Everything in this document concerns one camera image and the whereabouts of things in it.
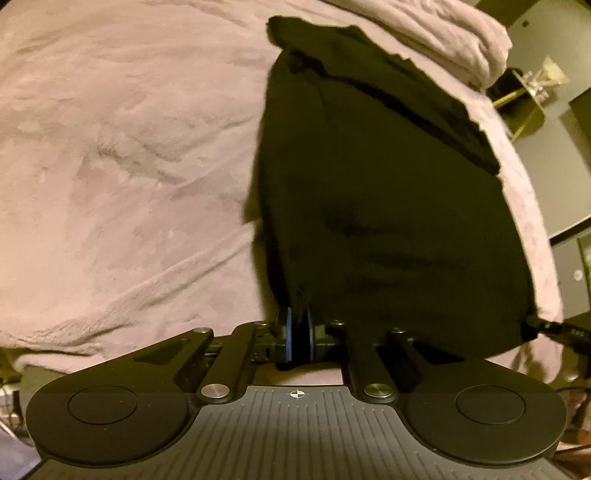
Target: fuzzy pink blanket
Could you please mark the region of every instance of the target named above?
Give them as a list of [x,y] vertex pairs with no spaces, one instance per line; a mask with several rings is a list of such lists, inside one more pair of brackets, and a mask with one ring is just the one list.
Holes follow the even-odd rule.
[[[561,320],[528,175],[491,102],[467,86],[504,70],[504,28],[460,0],[334,4],[350,11],[319,0],[0,11],[0,346],[17,369],[73,372],[193,327],[225,335],[275,315],[251,193],[273,15],[356,24],[466,104],[502,164],[540,316]],[[493,360],[550,381],[560,355],[540,338]]]

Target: grooved surface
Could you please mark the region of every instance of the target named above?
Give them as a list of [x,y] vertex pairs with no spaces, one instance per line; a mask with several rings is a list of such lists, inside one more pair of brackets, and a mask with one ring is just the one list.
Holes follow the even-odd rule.
[[466,466],[421,445],[387,406],[346,387],[248,388],[204,407],[167,450],[133,465],[90,469],[46,462],[30,480],[567,480],[546,460]]

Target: round black disc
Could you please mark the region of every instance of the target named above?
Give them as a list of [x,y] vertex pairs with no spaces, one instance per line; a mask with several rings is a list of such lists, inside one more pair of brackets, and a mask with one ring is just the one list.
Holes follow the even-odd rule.
[[411,393],[406,414],[431,447],[465,462],[499,466],[545,455],[567,418],[549,386],[486,360],[433,368]]
[[27,424],[44,453],[82,465],[130,462],[169,444],[189,420],[182,391],[151,365],[87,369],[43,387]]

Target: black fabric cover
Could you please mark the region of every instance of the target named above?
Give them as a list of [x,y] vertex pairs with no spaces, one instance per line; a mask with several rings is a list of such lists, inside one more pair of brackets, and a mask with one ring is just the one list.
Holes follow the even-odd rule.
[[357,27],[273,17],[259,199],[277,300],[412,328],[458,355],[534,338],[531,274],[461,102]]

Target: clear plastic bag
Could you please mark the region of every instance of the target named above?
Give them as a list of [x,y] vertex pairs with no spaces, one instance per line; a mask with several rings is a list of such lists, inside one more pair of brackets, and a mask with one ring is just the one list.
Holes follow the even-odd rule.
[[0,479],[21,480],[41,461],[33,447],[0,430]]

